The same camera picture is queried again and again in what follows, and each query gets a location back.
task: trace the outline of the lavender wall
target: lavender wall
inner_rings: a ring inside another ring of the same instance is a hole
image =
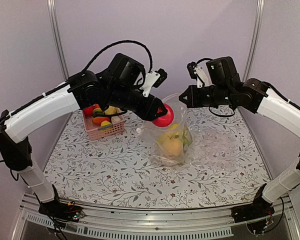
[[[152,90],[165,97],[196,84],[186,66],[200,58],[232,56],[243,76],[257,1],[58,0],[55,5],[70,75],[80,71],[104,46],[137,40],[150,49],[154,70],[163,68],[168,73],[160,88]],[[140,46],[125,44],[103,53],[91,70],[105,69],[117,52],[148,69],[147,53]]]
[[[251,78],[272,83],[300,105],[300,0],[265,1]],[[244,112],[274,177],[298,157],[300,140],[278,124]],[[290,194],[300,223],[300,186]]]
[[[62,81],[47,2],[0,0],[0,114]],[[41,167],[64,123],[65,118],[59,118],[30,135]],[[0,240],[11,237],[24,191],[23,182],[15,182],[9,169],[0,163]]]

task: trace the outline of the green fruit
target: green fruit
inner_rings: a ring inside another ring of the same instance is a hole
[[[92,112],[92,117],[100,117],[100,115],[104,115],[105,113],[101,110],[101,108],[95,108]]]

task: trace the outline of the yellow fruit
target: yellow fruit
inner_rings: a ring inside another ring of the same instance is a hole
[[[110,125],[111,124],[111,122],[109,122],[109,121],[103,121],[102,123],[101,123],[101,127],[104,127],[104,126],[107,126],[107,125]]]
[[[93,111],[94,112],[103,112],[100,107],[96,107],[95,109],[93,109]]]
[[[114,106],[109,106],[107,110],[104,111],[105,115],[112,115],[117,113],[117,109]]]
[[[175,129],[176,127],[178,127],[178,123],[173,124],[171,127],[169,127],[169,130]]]
[[[103,121],[102,123],[101,123],[101,125],[100,125],[101,127],[105,127],[104,129],[102,129],[101,131],[106,131],[106,130],[109,130],[109,129],[111,129],[113,126],[112,126],[112,123],[111,122],[109,122],[109,121]]]
[[[180,134],[178,131],[169,131],[169,132],[165,132],[163,133],[157,140],[157,142],[159,144],[162,144],[165,140],[167,139],[177,139],[179,138]]]
[[[162,148],[166,154],[173,157],[179,157],[183,153],[183,143],[179,138],[166,139],[162,143]]]

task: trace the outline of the metal frame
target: metal frame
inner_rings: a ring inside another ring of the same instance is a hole
[[[262,16],[264,13],[264,7],[265,7],[265,0],[258,0],[257,6],[256,6],[252,41],[251,41],[249,55],[248,55],[248,58],[246,61],[243,78],[242,78],[243,82],[245,82],[248,79],[250,72],[251,72],[252,64],[253,64],[256,49],[257,49],[257,43],[258,43],[259,32],[260,32],[260,28],[261,28]]]
[[[57,51],[57,55],[60,62],[60,67],[62,70],[62,74],[64,77],[64,80],[67,80],[69,78],[69,72],[68,67],[65,59],[64,50],[62,48],[61,44],[61,37],[59,32],[59,26],[58,26],[58,20],[57,20],[57,12],[56,12],[56,6],[55,6],[55,0],[47,0],[48,3],[48,11],[49,11],[49,17],[52,27],[52,33],[54,38],[54,43]]]
[[[286,195],[283,200],[291,238],[300,240],[300,228],[290,198]],[[76,204],[83,207],[87,216],[78,223],[68,222],[64,231],[98,239],[176,240],[183,239],[183,236],[188,240],[218,239],[232,236],[231,227],[247,223],[234,222],[231,217],[233,205],[192,209],[144,209],[83,202]],[[273,206],[274,215],[280,215],[281,201],[274,202]],[[47,216],[39,214],[38,209],[39,204],[35,196],[26,193],[21,202],[21,214],[13,240],[20,240],[25,221],[52,228],[51,221]]]

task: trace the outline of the red fruit toy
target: red fruit toy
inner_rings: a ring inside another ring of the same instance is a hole
[[[175,118],[174,111],[172,110],[172,108],[166,103],[164,103],[163,105],[168,110],[167,114],[164,116],[158,117],[157,119],[152,121],[152,123],[154,125],[156,125],[157,127],[160,127],[160,128],[169,126]]]
[[[94,105],[86,107],[85,109],[83,109],[83,114],[85,115],[85,117],[92,117],[92,113],[94,112]]]

